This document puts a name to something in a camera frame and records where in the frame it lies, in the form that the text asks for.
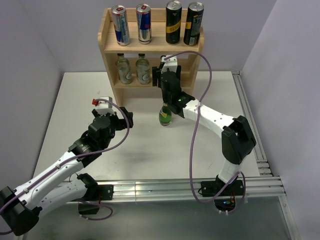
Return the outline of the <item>clear glass bottle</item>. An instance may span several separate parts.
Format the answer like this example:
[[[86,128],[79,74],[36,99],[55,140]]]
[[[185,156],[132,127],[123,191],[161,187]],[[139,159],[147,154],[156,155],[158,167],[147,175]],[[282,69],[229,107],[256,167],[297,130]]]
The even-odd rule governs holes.
[[[147,85],[151,81],[150,63],[144,53],[138,54],[138,60],[135,63],[137,81],[141,85]]]
[[[123,53],[117,54],[116,68],[118,79],[122,84],[128,85],[132,82],[132,71],[129,60]]]

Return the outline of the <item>clear glass bottle front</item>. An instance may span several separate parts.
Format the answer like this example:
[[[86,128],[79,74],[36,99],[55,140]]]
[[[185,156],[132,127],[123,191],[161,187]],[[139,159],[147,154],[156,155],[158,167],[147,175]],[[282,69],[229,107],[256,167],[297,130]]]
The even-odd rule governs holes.
[[[132,71],[129,60],[123,53],[117,54],[116,68],[118,79],[122,84],[128,85],[132,82]]]

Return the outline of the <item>red blue silver can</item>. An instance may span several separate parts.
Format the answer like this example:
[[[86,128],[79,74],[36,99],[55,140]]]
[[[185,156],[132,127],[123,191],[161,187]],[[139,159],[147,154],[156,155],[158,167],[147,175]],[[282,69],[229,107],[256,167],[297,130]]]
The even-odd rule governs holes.
[[[136,6],[138,40],[141,44],[149,44],[152,40],[151,8],[146,3]]]

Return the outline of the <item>silver blue white can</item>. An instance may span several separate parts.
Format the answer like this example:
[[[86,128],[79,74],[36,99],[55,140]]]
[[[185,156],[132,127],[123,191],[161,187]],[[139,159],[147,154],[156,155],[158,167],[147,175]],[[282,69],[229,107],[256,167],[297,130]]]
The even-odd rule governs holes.
[[[117,43],[121,46],[129,45],[130,32],[126,8],[122,5],[113,6],[111,15]]]

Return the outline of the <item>green glass bottle front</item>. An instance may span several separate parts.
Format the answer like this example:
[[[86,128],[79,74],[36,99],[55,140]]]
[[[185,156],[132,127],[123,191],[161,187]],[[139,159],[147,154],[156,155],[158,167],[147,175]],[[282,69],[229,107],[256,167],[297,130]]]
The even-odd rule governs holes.
[[[166,58],[166,55],[162,55],[162,56],[160,57],[160,65],[159,65],[160,68],[162,68],[163,65],[165,64],[165,62],[166,62],[165,58]]]

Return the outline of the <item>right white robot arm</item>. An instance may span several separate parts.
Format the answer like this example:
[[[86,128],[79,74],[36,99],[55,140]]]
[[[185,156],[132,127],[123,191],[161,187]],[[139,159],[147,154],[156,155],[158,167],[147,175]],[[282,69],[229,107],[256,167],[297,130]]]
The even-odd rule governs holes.
[[[257,144],[253,131],[244,116],[225,115],[184,92],[180,84],[180,71],[180,66],[176,71],[153,67],[152,84],[161,88],[163,102],[173,114],[193,120],[196,126],[202,125],[220,137],[224,163],[215,184],[219,194],[227,195],[241,173],[243,160]]]

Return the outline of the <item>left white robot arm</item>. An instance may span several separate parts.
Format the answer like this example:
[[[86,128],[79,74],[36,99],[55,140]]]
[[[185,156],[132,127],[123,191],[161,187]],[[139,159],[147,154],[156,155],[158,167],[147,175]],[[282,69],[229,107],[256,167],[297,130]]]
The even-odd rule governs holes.
[[[93,109],[94,119],[88,129],[56,162],[28,182],[15,188],[6,186],[0,191],[0,216],[10,228],[5,235],[24,235],[40,218],[69,201],[96,199],[98,184],[87,173],[80,174],[65,187],[58,185],[103,152],[110,151],[109,144],[117,131],[128,131],[133,127],[132,112],[119,107],[118,113],[107,107]]]

